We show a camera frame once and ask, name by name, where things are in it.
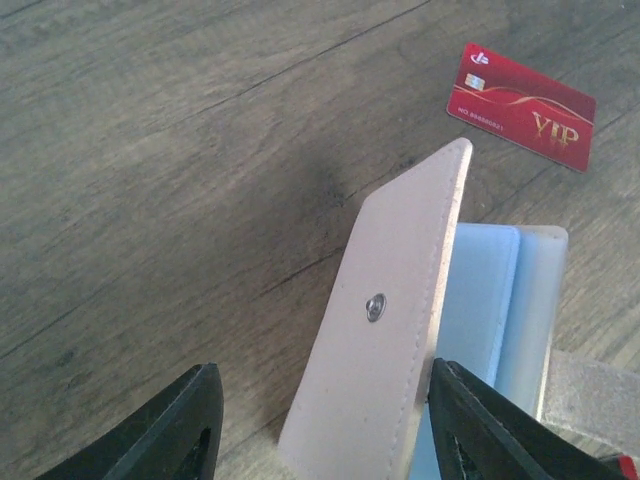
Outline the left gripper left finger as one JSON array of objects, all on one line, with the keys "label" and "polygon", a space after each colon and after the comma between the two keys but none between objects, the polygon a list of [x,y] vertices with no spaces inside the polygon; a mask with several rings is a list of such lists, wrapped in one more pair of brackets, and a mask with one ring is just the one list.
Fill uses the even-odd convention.
[{"label": "left gripper left finger", "polygon": [[188,369],[41,479],[212,479],[223,423],[214,363]]}]

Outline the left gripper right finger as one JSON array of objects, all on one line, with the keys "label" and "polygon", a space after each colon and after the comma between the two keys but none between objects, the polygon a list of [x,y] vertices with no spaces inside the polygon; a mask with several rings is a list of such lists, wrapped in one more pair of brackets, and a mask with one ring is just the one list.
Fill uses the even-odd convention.
[{"label": "left gripper right finger", "polygon": [[630,458],[595,458],[454,361],[434,360],[428,394],[443,479],[628,479]]}]

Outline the beige leather card holder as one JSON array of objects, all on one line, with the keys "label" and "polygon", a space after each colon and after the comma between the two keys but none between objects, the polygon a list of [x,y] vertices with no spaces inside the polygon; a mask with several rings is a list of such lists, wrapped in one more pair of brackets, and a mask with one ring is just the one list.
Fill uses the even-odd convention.
[{"label": "beige leather card holder", "polygon": [[437,358],[638,477],[638,376],[551,347],[566,231],[460,222],[472,151],[456,139],[364,201],[278,442],[297,478],[443,479]]}]

